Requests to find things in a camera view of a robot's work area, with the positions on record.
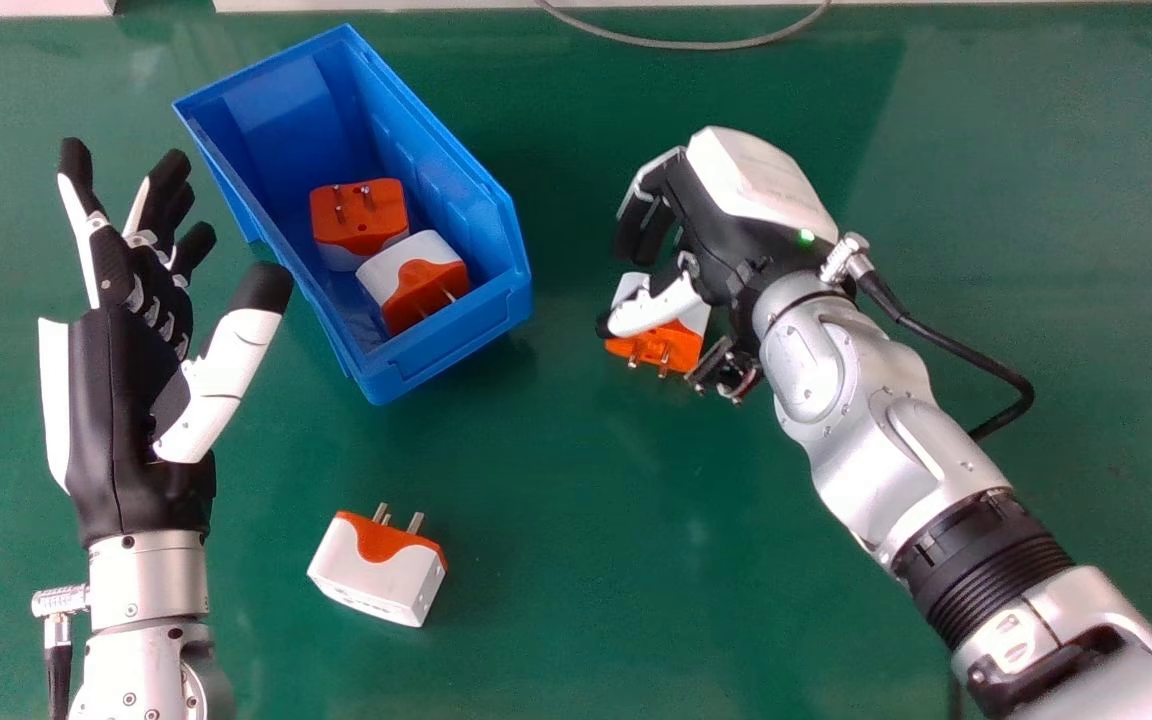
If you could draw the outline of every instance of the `adapter in blue bin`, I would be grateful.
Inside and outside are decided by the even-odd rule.
[[[372,404],[427,381],[531,316],[513,200],[351,26],[182,97],[247,242],[264,242],[319,316],[340,367]],[[435,229],[472,290],[391,338],[353,273],[326,268],[310,227],[316,187],[393,177],[411,233]]]

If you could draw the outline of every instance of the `orange and white plug adapter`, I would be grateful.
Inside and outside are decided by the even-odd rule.
[[[386,247],[358,268],[358,282],[380,305],[385,328],[411,328],[470,291],[465,260],[438,232],[419,232]]]
[[[325,184],[310,192],[310,225],[328,270],[353,273],[387,243],[407,237],[407,202],[396,179]]]
[[[438,543],[417,535],[422,511],[407,530],[389,528],[389,506],[371,520],[338,511],[319,543],[308,577],[332,600],[391,623],[420,628],[447,575]]]
[[[612,306],[644,287],[646,273],[624,273],[616,287]],[[705,328],[708,326],[708,305],[699,304],[687,310],[677,319],[659,327],[636,334],[634,338],[608,338],[604,341],[612,355],[626,357],[630,367],[639,363],[658,365],[657,377],[665,378],[669,370],[690,373],[700,363],[700,351],[705,346]]]

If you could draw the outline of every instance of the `robotic arm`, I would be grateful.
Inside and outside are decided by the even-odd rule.
[[[204,543],[217,469],[211,445],[238,407],[291,296],[287,270],[257,264],[202,356],[188,359],[187,288],[215,244],[211,225],[175,232],[194,205],[189,161],[164,156],[123,233],[92,190],[92,160],[61,143],[56,183],[78,242],[88,310],[38,320],[47,465],[78,514],[88,583],[35,593],[54,720],[233,717],[214,659]],[[91,612],[69,706],[70,617]]]
[[[675,223],[679,259],[600,316],[600,336],[634,336],[696,302],[727,306],[732,334],[687,381],[738,404],[767,378],[820,500],[909,592],[984,714],[1152,717],[1152,626],[1066,555],[977,445],[1032,404],[1029,382],[911,318],[865,238],[839,237],[797,164],[767,142],[710,127],[645,165],[614,251],[652,265]],[[937,406],[918,354],[856,306],[858,288],[1020,400],[965,432]]]

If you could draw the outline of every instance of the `blue container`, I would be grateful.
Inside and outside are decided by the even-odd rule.
[[[180,120],[247,242],[270,245],[319,316],[344,373],[382,406],[531,314],[513,202],[351,26],[182,97]],[[435,228],[465,259],[465,297],[389,338],[353,273],[326,270],[310,191],[394,177],[411,232]]]

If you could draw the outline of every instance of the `green tabletop surface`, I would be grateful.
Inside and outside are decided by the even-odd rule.
[[[210,327],[270,255],[238,237],[170,103],[342,22],[511,192],[535,318],[373,407],[293,297],[215,446],[210,623],[241,719],[945,717],[945,647],[824,510],[768,389],[740,409],[696,397],[594,336],[628,270],[609,256],[628,179],[705,124],[795,156],[915,313],[1029,374],[1037,406],[987,450],[1152,619],[1152,5],[846,6],[798,40],[712,55],[531,10],[130,5],[0,20],[0,719],[45,717],[29,596],[86,578],[38,401],[36,318],[85,306],[59,138],[92,147],[115,223],[165,149],[196,160],[192,218],[220,234],[195,275]],[[588,16],[699,38],[803,12]],[[910,343],[964,424],[1010,400]],[[447,553],[420,630],[305,577],[333,511],[380,501],[401,523],[425,511]]]

